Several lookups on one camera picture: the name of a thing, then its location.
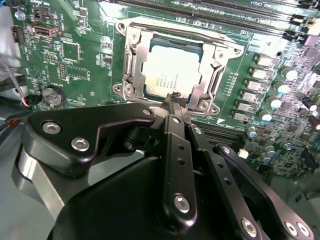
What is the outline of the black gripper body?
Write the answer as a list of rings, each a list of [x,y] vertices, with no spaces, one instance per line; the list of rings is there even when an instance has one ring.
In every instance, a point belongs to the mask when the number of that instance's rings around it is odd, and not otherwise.
[[[234,229],[212,181],[195,172],[197,221],[175,232],[158,215],[161,163],[136,161],[74,196],[60,212],[54,240],[234,240]]]

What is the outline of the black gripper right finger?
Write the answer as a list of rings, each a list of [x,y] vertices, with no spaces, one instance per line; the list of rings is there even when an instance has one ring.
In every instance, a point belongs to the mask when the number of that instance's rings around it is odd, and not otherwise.
[[[296,214],[230,147],[211,147],[191,122],[187,99],[178,99],[191,144],[205,164],[224,205],[234,240],[313,240],[315,235]]]

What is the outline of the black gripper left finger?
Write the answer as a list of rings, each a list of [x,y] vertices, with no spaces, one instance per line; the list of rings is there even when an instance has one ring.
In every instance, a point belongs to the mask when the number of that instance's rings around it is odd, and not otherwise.
[[[169,94],[159,107],[140,102],[42,111],[24,125],[17,168],[54,219],[89,186],[90,168],[114,155],[144,151],[162,163],[156,207],[171,225],[197,219],[187,100]]]

